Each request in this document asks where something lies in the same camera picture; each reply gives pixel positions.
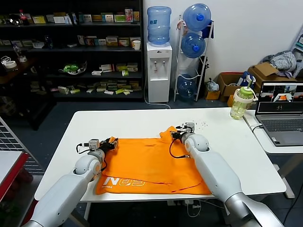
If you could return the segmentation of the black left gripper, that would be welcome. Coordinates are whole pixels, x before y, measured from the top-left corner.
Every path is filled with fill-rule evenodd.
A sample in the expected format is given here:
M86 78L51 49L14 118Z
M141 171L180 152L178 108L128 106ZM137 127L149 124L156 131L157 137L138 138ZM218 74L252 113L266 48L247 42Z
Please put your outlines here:
M117 141L118 141L118 138L115 138L115 137L108 138L108 141L103 140L100 143L100 149L103 152L108 152L110 150L117 149L117 147L118 147L118 142Z

